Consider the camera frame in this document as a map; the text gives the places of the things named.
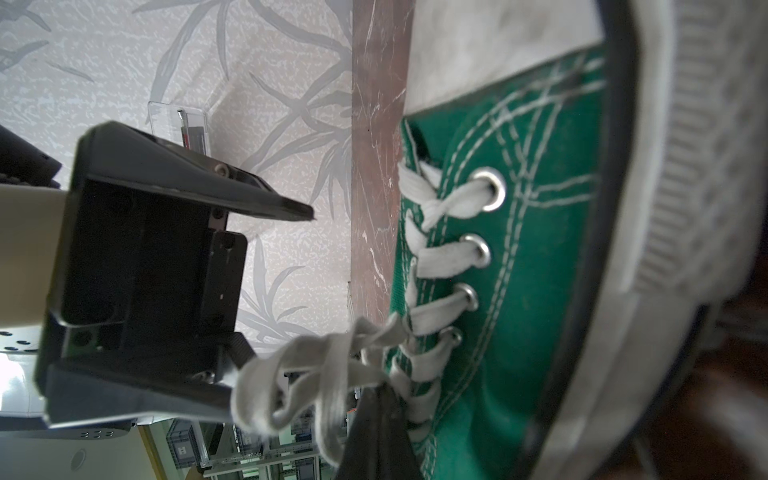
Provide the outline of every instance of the floral wallpaper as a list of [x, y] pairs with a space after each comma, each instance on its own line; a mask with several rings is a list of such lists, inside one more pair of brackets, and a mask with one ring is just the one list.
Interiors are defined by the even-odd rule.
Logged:
[[317, 220], [231, 215], [249, 240], [238, 329], [257, 351], [349, 324], [352, 0], [0, 0], [0, 123], [65, 167], [147, 103], [207, 112], [212, 155]]

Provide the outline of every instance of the white shoelace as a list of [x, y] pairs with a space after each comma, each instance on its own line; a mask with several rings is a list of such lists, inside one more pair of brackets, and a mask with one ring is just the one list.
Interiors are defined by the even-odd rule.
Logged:
[[[315, 405], [315, 440], [325, 459], [338, 465], [343, 447], [336, 436], [346, 414], [349, 390], [377, 386], [384, 382], [394, 388], [406, 402], [406, 418], [419, 424], [409, 430], [412, 442], [426, 438], [430, 420], [440, 399], [442, 371], [451, 351], [461, 342], [461, 333], [451, 324], [466, 310], [476, 305], [464, 290], [430, 303], [417, 305], [418, 278], [450, 278], [474, 266], [482, 252], [471, 241], [427, 247], [427, 234], [444, 216], [472, 218], [479, 214], [494, 196], [488, 180], [470, 180], [455, 188], [445, 199], [437, 198], [436, 189], [442, 172], [419, 162], [420, 173], [399, 165], [400, 192], [421, 207], [424, 221], [420, 226], [413, 213], [406, 212], [406, 243], [413, 254], [406, 286], [407, 318], [397, 313], [389, 316], [384, 327], [357, 319], [347, 333], [331, 333], [324, 337], [300, 336], [268, 358], [254, 358], [239, 372], [232, 393], [231, 411], [241, 428], [261, 435], [277, 435], [293, 419], [312, 404]], [[415, 338], [438, 333], [437, 345], [423, 353], [414, 351]], [[399, 346], [411, 363], [407, 375], [393, 362], [389, 375], [382, 371], [384, 352]], [[362, 353], [362, 362], [351, 356]], [[302, 372], [287, 392], [282, 392], [277, 379], [284, 373]], [[432, 382], [424, 395], [414, 396], [414, 382]]]

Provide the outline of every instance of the textured rubber sole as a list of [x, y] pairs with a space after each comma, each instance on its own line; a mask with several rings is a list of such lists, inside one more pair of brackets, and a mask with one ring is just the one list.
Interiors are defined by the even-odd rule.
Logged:
[[765, 208], [768, 4], [631, 5], [642, 52], [631, 165], [598, 302], [537, 480], [590, 477], [635, 427], [697, 307], [746, 281]]

